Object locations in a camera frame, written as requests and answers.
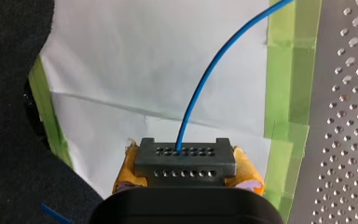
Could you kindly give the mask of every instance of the perforated metal sheet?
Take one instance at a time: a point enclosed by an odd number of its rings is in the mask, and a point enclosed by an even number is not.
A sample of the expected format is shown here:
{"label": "perforated metal sheet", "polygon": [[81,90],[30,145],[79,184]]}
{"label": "perforated metal sheet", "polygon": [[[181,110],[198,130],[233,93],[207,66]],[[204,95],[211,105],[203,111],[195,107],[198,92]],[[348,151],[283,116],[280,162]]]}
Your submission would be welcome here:
{"label": "perforated metal sheet", "polygon": [[358,223],[358,0],[323,1],[310,113],[289,223]]}

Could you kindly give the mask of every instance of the gray surface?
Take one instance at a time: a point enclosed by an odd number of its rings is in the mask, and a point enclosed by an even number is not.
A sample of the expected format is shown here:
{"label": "gray surface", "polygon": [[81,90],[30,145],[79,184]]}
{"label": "gray surface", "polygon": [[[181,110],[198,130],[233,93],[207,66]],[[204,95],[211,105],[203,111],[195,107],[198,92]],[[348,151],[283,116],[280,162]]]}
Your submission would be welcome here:
{"label": "gray surface", "polygon": [[[345,15],[347,7],[351,13]],[[323,1],[310,135],[289,223],[358,223],[358,43],[351,46],[358,38],[356,22],[358,1]],[[345,84],[346,76],[351,81]]]}
{"label": "gray surface", "polygon": [[144,138],[138,149],[135,173],[147,177],[148,186],[224,186],[224,178],[236,174],[236,162],[228,138],[216,143],[175,143]]}

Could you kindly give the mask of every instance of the blue wire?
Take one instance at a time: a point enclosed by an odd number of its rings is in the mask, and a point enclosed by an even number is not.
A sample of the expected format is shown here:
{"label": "blue wire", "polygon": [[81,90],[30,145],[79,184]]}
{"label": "blue wire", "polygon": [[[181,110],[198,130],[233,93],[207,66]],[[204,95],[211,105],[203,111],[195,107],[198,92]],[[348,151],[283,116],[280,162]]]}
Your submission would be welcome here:
{"label": "blue wire", "polygon": [[197,100],[199,99],[200,93],[202,91],[202,88],[205,85],[205,82],[208,80],[209,75],[212,73],[214,67],[219,62],[219,60],[223,57],[223,55],[226,53],[226,51],[250,28],[252,28],[255,24],[266,18],[267,16],[271,15],[272,13],[276,12],[277,10],[281,9],[282,7],[285,7],[289,3],[293,2],[293,0],[282,0],[275,5],[267,8],[260,14],[253,17],[251,20],[246,22],[240,30],[237,31],[229,40],[226,42],[226,44],[217,52],[217,54],[214,56],[211,63],[208,65],[207,69],[205,70],[205,73],[202,75],[202,78],[199,82],[199,85],[197,86],[196,90],[193,93],[193,96],[191,97],[190,103],[187,106],[185,115],[182,120],[182,125],[180,126],[179,134],[176,139],[176,151],[180,151],[182,148],[182,141],[183,136],[185,135],[186,126],[188,124],[188,120],[190,119],[190,115],[194,109],[194,105],[196,104]]}

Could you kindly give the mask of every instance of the black device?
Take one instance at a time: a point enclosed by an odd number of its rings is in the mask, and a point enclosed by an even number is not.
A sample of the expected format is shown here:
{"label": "black device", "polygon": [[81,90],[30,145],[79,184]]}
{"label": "black device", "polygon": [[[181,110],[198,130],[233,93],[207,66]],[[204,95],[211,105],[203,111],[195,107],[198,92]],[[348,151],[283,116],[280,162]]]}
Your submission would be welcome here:
{"label": "black device", "polygon": [[264,198],[228,187],[135,188],[112,195],[91,224],[283,224]]}
{"label": "black device", "polygon": [[135,175],[146,177],[150,187],[224,186],[235,176],[236,162],[228,138],[216,143],[156,143],[143,138],[135,160]]}

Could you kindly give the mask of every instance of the white backdrop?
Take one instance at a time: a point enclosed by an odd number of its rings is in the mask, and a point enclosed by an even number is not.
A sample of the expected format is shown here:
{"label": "white backdrop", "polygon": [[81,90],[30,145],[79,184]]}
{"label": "white backdrop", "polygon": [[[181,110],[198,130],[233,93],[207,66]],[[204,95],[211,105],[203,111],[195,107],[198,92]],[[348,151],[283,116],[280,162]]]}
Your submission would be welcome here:
{"label": "white backdrop", "polygon": [[[209,61],[268,0],[56,0],[41,52],[75,171],[103,197],[128,138],[174,141]],[[185,141],[229,137],[265,174],[267,20],[216,66]]]}

